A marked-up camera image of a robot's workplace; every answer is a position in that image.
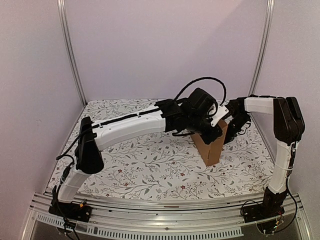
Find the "brown cardboard box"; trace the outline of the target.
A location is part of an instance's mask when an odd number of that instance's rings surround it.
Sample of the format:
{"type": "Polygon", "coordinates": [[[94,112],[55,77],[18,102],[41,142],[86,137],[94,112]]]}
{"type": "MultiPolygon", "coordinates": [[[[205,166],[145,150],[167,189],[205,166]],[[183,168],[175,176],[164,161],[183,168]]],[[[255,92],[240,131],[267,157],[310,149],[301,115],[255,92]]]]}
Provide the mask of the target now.
{"type": "Polygon", "coordinates": [[[193,143],[195,144],[204,164],[207,167],[213,166],[220,162],[228,124],[224,120],[220,120],[217,126],[221,128],[222,135],[210,144],[205,144],[198,133],[191,136],[193,143]]]}

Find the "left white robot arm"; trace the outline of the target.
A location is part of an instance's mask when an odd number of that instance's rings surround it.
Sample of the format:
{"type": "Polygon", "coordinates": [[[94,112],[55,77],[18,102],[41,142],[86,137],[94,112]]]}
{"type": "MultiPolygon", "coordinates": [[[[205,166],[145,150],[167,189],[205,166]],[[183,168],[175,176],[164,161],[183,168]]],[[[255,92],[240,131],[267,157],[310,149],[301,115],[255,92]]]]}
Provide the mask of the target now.
{"type": "Polygon", "coordinates": [[[139,136],[173,132],[181,136],[184,130],[200,135],[210,144],[222,135],[218,122],[229,110],[201,88],[189,97],[157,101],[146,109],[102,121],[90,117],[81,120],[72,163],[63,171],[56,188],[55,209],[63,216],[74,213],[71,203],[86,179],[104,168],[101,152],[108,147],[139,136]]]}

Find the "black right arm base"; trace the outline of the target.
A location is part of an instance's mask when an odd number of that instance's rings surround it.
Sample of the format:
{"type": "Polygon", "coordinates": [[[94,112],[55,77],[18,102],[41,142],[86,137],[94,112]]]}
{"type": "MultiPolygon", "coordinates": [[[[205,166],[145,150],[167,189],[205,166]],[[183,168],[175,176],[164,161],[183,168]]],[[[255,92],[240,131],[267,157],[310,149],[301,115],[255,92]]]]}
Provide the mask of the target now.
{"type": "Polygon", "coordinates": [[[244,222],[255,222],[284,214],[283,202],[287,194],[287,189],[281,193],[273,193],[267,187],[264,191],[262,203],[241,207],[240,214],[243,216],[244,222]]]}

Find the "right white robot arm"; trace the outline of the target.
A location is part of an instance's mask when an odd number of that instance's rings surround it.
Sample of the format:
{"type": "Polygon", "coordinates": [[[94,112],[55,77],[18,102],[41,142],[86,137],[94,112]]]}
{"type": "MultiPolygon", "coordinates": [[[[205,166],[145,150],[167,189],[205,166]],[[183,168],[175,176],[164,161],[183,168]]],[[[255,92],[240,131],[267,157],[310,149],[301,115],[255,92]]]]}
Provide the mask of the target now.
{"type": "Polygon", "coordinates": [[[251,121],[250,113],[268,114],[273,117],[273,133],[277,142],[274,170],[267,190],[274,195],[287,191],[287,180],[292,173],[296,151],[305,122],[295,97],[257,96],[231,99],[224,119],[232,117],[224,142],[227,144],[240,134],[242,127],[251,121]]]}

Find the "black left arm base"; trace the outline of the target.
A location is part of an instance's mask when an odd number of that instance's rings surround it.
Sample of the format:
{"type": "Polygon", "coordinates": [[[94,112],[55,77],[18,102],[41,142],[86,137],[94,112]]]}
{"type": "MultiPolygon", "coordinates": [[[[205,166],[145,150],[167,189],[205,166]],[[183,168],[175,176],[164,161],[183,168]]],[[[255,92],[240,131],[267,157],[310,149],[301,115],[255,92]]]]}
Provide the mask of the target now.
{"type": "Polygon", "coordinates": [[[80,203],[64,203],[57,199],[53,199],[48,212],[52,215],[64,217],[68,220],[88,223],[91,218],[92,207],[87,204],[86,199],[80,203]]]}

